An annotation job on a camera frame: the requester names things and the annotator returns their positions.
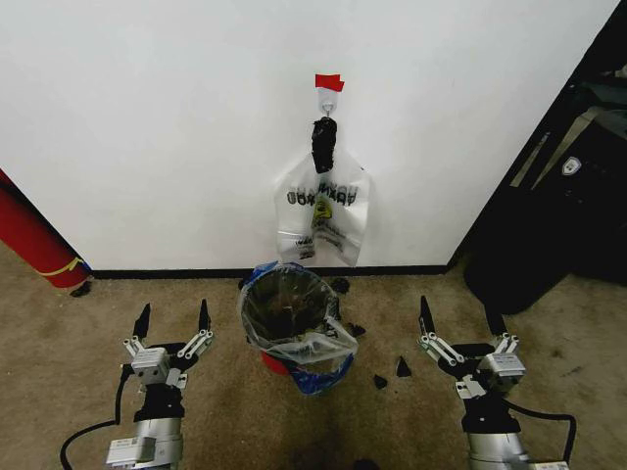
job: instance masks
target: red tape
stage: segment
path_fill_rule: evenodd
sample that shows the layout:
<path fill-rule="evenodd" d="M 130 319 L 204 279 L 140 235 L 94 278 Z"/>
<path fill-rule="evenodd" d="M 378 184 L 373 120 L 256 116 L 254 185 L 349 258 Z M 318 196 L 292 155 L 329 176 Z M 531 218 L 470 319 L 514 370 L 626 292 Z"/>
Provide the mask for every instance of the red tape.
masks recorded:
<path fill-rule="evenodd" d="M 315 87 L 327 88 L 329 90 L 340 92 L 344 88 L 344 82 L 340 79 L 340 74 L 335 75 L 315 75 Z"/>

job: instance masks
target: yellow stripe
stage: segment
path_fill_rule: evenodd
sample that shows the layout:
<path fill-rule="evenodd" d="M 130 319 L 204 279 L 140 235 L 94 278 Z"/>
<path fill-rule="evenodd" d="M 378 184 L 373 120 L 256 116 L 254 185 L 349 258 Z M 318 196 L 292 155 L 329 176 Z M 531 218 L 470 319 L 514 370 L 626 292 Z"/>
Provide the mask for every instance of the yellow stripe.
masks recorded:
<path fill-rule="evenodd" d="M 56 271 L 52 271 L 52 272 L 37 271 L 37 272 L 41 274 L 42 276 L 56 276 L 57 274 L 61 274 L 62 272 L 65 272 L 65 271 L 72 271 L 76 267 L 76 265 L 79 264 L 80 262 L 85 263 L 85 261 L 83 261 L 80 258 L 74 258 L 68 264 L 63 266 L 61 269 L 57 269 Z"/>

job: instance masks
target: white plastic bag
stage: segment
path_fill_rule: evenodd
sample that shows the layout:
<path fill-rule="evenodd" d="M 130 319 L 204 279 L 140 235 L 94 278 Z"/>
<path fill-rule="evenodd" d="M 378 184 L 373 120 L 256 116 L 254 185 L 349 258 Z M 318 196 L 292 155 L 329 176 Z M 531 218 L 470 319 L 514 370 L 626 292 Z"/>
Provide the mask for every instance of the white plastic bag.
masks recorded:
<path fill-rule="evenodd" d="M 308 154 L 285 175 L 275 193 L 281 258 L 312 258 L 324 244 L 346 264 L 356 265 L 369 187 L 367 173 L 342 149 L 335 148 L 333 168 L 322 174 L 316 173 Z"/>

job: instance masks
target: red cylinder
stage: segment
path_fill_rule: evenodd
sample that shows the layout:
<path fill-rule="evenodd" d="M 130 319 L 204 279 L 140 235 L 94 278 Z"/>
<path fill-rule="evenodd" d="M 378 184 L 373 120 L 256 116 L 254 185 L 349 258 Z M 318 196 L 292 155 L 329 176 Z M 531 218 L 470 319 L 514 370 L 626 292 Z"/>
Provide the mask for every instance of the red cylinder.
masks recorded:
<path fill-rule="evenodd" d="M 72 287 L 89 275 L 83 261 L 42 220 L 0 170 L 0 240 L 55 287 Z"/>

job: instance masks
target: plastic trash bag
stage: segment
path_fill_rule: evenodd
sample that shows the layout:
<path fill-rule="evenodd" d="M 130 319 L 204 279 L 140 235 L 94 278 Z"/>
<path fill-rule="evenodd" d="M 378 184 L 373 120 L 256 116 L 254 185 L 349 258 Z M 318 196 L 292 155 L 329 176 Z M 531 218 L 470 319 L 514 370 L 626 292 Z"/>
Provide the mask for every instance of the plastic trash bag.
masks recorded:
<path fill-rule="evenodd" d="M 283 177 L 274 197 L 281 258 L 312 258 L 326 242 L 343 262 L 356 265 L 369 187 L 367 173 L 339 148 L 333 152 L 333 168 L 324 173 L 316 172 L 312 154 L 304 158 Z"/>
<path fill-rule="evenodd" d="M 296 263 L 257 266 L 238 302 L 251 345 L 280 359 L 305 395 L 339 382 L 357 352 L 338 308 L 328 284 Z"/>

